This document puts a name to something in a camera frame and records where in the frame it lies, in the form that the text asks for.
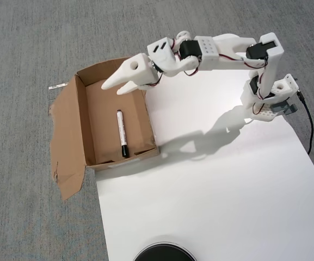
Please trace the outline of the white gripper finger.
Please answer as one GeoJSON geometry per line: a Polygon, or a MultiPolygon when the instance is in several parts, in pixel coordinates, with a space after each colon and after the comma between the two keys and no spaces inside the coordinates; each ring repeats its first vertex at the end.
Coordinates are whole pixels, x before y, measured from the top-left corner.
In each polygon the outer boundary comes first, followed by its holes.
{"type": "Polygon", "coordinates": [[[130,79],[130,68],[127,63],[122,63],[119,68],[102,84],[102,90],[108,90],[130,79]]]}
{"type": "Polygon", "coordinates": [[[138,89],[138,85],[136,85],[133,81],[129,81],[125,85],[123,85],[120,89],[118,89],[116,94],[123,95],[123,94],[130,93],[136,89],[138,89]]]}

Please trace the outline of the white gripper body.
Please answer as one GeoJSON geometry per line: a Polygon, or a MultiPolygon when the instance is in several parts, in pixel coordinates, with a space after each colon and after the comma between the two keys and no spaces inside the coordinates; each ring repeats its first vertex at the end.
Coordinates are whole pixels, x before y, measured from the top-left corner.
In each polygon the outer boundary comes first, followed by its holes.
{"type": "Polygon", "coordinates": [[[156,69],[153,68],[149,57],[144,53],[139,53],[124,61],[130,68],[130,79],[139,88],[152,87],[159,83],[160,76],[156,69]]]}

